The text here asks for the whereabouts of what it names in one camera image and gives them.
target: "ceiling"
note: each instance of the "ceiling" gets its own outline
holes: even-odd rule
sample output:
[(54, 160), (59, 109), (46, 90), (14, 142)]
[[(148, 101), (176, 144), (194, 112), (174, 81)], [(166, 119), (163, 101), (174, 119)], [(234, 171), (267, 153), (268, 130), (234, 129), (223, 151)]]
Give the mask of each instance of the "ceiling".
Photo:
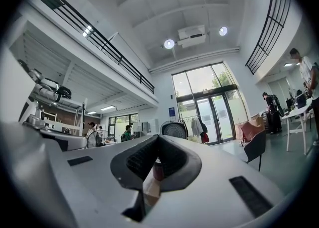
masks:
[[(44, 77), (69, 88), (72, 101), (82, 103), (87, 98), (87, 112), (105, 114), (134, 108), (149, 108), (146, 103), (112, 86), (106, 76), (85, 65), (52, 39), (39, 34), (27, 29), (11, 46), (12, 53), (17, 59), (23, 60), (30, 69), (35, 68)], [(100, 110), (111, 105), (115, 108)], [(74, 108), (72, 103), (59, 102), (59, 106)]]
[[(237, 46), (244, 13), (244, 0), (116, 0), (121, 14), (131, 24), (152, 64), (161, 65), (190, 55)], [(178, 30), (205, 25), (205, 43), (172, 50), (163, 48), (167, 39), (179, 41)], [(222, 26), (226, 36), (219, 35)]]
[[(296, 48), (301, 56), (307, 56), (315, 45), (315, 37), (312, 32), (306, 16), (303, 16), (293, 40), (277, 64), (266, 75), (266, 78), (295, 69), (297, 65), (295, 61), (290, 58), (290, 50)], [(285, 64), (287, 63), (292, 63), (292, 66), (285, 67)]]

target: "round ceiling light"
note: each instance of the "round ceiling light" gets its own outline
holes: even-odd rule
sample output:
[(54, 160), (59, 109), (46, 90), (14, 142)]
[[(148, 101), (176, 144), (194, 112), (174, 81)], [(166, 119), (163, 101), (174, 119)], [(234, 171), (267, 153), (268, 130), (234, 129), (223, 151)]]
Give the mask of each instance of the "round ceiling light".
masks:
[(164, 46), (167, 49), (172, 49), (175, 45), (175, 42), (172, 39), (168, 39), (167, 41), (165, 41)]
[(225, 36), (227, 34), (227, 31), (228, 31), (227, 27), (225, 27), (225, 26), (221, 27), (220, 30), (219, 30), (219, 34), (221, 36)]

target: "person in green shirt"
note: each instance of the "person in green shirt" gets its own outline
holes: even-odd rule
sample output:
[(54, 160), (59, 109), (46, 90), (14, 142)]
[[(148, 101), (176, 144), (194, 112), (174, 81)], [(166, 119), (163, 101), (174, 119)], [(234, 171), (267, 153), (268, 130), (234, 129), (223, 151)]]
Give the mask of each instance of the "person in green shirt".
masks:
[(132, 129), (131, 125), (127, 125), (125, 127), (125, 132), (122, 134), (122, 142), (133, 139), (133, 136), (131, 134), (131, 129)]

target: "double door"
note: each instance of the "double door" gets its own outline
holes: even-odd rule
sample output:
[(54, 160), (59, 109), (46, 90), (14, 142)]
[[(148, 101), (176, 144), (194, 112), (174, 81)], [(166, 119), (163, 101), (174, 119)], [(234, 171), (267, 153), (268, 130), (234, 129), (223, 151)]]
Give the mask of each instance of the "double door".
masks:
[(209, 145), (234, 139), (234, 122), (224, 94), (195, 99), (195, 105), (207, 127)]

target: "black chair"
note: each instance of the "black chair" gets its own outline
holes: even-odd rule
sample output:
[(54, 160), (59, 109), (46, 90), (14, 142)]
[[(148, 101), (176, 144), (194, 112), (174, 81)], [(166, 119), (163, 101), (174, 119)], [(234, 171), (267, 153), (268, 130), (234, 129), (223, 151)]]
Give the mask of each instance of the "black chair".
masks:
[(251, 162), (259, 156), (259, 171), (261, 165), (261, 155), (266, 150), (266, 131), (261, 131), (256, 134), (253, 139), (244, 146), (245, 153), (242, 153), (239, 158), (244, 162)]

